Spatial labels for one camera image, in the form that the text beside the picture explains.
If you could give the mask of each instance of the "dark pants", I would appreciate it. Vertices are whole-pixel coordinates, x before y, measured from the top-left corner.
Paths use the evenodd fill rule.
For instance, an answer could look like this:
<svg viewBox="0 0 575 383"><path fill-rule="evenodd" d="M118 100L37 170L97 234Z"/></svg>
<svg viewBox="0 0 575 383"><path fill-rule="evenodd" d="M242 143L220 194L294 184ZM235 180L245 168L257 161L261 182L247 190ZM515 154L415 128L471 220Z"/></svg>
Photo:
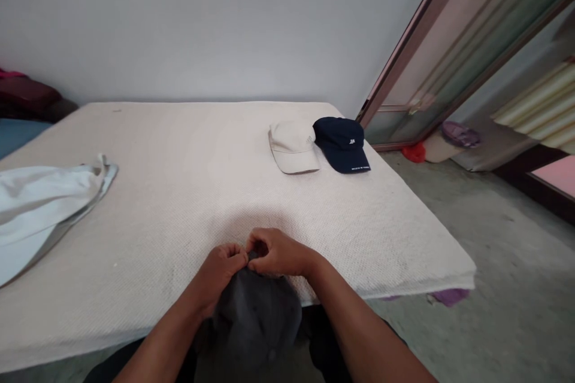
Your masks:
<svg viewBox="0 0 575 383"><path fill-rule="evenodd" d="M351 383L352 378L323 307L320 305L308 307L305 310L304 318L310 320L310 357L313 366L321 371L326 383ZM142 338L122 347L104 362L95 366L84 383L110 383L124 368L143 340ZM196 361L196 352L193 347L190 347L176 379L177 383L193 382Z"/></svg>

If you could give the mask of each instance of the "bed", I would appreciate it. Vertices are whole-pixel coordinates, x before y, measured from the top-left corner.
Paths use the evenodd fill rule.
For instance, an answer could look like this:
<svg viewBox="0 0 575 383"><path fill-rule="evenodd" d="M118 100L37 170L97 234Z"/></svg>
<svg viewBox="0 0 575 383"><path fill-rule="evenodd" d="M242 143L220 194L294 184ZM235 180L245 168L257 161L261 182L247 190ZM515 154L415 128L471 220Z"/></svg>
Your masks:
<svg viewBox="0 0 575 383"><path fill-rule="evenodd" d="M107 195L34 267L0 289L0 372L146 335L217 244L278 227L327 257L365 299L474 287L467 253L366 143L371 171L286 175L270 123L330 104L95 103L0 161L0 171L118 164ZM291 280L302 304L307 283Z"/></svg>

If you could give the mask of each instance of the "blue bedding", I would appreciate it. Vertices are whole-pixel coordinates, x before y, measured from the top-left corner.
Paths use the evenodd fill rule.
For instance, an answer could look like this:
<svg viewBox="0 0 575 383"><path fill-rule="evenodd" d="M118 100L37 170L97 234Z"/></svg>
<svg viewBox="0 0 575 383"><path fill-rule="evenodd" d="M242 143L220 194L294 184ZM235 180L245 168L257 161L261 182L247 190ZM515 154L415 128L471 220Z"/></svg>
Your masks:
<svg viewBox="0 0 575 383"><path fill-rule="evenodd" d="M50 127L39 121L0 118L0 159L3 159Z"/></svg>

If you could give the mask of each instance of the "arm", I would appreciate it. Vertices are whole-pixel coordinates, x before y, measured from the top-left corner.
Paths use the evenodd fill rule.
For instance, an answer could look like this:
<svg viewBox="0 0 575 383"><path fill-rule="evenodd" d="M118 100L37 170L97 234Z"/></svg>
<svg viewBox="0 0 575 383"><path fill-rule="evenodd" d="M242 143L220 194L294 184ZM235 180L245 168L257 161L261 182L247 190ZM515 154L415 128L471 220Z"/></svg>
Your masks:
<svg viewBox="0 0 575 383"><path fill-rule="evenodd" d="M239 245L214 248L114 383L174 382L199 325L211 317L223 289L246 264L247 254Z"/></svg>
<svg viewBox="0 0 575 383"><path fill-rule="evenodd" d="M329 317L355 382L435 382L423 364L319 253L277 229L254 229L247 251L260 273L304 276Z"/></svg>

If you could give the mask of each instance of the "beige cap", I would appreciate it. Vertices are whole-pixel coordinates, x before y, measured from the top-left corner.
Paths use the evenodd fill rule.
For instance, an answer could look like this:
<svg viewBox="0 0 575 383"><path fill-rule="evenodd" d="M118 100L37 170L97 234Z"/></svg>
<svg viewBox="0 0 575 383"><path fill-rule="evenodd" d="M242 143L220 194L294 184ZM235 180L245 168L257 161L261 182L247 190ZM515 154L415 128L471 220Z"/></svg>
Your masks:
<svg viewBox="0 0 575 383"><path fill-rule="evenodd" d="M316 134L303 121L281 121L270 126L270 147L277 167L286 174L316 171L319 161L313 150Z"/></svg>

